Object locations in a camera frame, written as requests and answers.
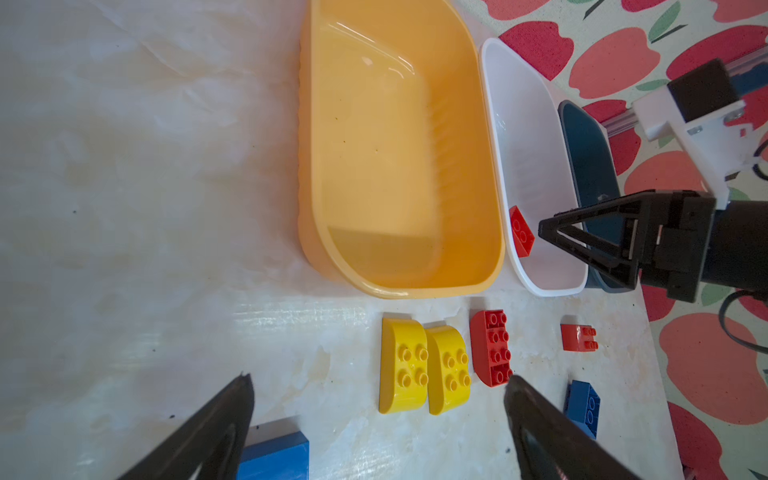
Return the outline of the white plastic bin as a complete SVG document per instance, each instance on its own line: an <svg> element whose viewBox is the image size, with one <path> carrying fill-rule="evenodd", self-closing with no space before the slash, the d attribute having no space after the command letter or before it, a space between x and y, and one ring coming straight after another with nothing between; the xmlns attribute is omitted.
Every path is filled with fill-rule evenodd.
<svg viewBox="0 0 768 480"><path fill-rule="evenodd" d="M498 38L480 48L485 103L492 127L499 208L507 258L518 283L538 297L580 293L588 268L539 238L520 257L509 210L516 207L533 233L541 220L578 206L558 106L565 99Z"/></svg>

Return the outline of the red small lego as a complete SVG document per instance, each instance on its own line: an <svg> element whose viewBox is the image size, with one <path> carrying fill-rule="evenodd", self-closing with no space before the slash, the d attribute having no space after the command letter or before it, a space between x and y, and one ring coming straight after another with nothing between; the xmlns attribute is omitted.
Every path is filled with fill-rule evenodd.
<svg viewBox="0 0 768 480"><path fill-rule="evenodd" d="M597 331L589 325L561 324L562 347L570 352L595 352L599 349Z"/></svg>

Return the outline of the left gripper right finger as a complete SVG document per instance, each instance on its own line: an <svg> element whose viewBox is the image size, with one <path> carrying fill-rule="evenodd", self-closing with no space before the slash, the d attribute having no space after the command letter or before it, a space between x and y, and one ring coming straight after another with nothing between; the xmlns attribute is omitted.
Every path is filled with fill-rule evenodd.
<svg viewBox="0 0 768 480"><path fill-rule="evenodd" d="M519 375L509 378L504 408L523 479L635 479Z"/></svg>

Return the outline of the dark teal plastic bin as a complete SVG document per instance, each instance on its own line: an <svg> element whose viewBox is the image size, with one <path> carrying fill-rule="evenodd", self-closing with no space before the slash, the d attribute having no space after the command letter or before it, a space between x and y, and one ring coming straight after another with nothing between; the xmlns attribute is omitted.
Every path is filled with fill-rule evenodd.
<svg viewBox="0 0 768 480"><path fill-rule="evenodd" d="M569 100L560 103L558 114L579 207L619 198L621 193L613 157L599 122ZM604 240L618 243L621 221L617 217L591 220L583 224L583 229ZM592 267L588 272L586 288L600 288L611 294L629 291Z"/></svg>

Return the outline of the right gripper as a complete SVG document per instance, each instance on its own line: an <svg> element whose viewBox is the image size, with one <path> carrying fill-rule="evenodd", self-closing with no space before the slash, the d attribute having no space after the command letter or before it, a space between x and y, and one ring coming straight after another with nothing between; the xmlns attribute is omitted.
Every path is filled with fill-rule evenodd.
<svg viewBox="0 0 768 480"><path fill-rule="evenodd" d="M620 288L634 290L637 265L614 243L637 239L641 215L647 230L640 283L691 303L698 293L715 210L716 199L703 192L648 190L545 218L538 224L538 237ZM586 230L565 230L579 225Z"/></svg>

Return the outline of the yellow rounded lego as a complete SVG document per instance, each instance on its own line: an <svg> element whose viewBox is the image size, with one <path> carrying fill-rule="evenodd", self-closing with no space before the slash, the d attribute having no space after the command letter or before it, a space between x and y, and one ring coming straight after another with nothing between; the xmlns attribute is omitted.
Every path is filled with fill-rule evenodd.
<svg viewBox="0 0 768 480"><path fill-rule="evenodd" d="M470 398L469 356L463 337L455 328L444 325L425 332L429 412L441 415L464 405Z"/></svg>
<svg viewBox="0 0 768 480"><path fill-rule="evenodd" d="M380 413L417 410L425 404L428 358L427 337L421 323L411 319L382 319Z"/></svg>

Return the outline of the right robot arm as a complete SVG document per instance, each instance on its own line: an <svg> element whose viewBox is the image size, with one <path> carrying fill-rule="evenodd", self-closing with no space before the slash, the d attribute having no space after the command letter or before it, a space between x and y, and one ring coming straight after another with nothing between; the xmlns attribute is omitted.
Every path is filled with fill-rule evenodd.
<svg viewBox="0 0 768 480"><path fill-rule="evenodd" d="M617 286L692 303L700 283L767 288L767 204L691 190L646 190L540 221L540 239Z"/></svg>

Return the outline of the yellow plastic bin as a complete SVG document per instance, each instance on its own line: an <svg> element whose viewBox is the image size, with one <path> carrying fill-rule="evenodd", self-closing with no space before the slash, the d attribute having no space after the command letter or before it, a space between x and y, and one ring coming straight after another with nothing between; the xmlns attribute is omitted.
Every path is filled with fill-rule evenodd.
<svg viewBox="0 0 768 480"><path fill-rule="evenodd" d="M505 242L477 47L447 1L312 1L300 40L298 234L383 299L472 295Z"/></svg>

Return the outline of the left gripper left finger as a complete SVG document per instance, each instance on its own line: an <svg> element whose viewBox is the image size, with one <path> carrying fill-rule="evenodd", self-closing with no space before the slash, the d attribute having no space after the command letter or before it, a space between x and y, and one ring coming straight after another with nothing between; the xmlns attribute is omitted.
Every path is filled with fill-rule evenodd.
<svg viewBox="0 0 768 480"><path fill-rule="evenodd" d="M123 479L234 479L254 408L251 376L228 383Z"/></svg>

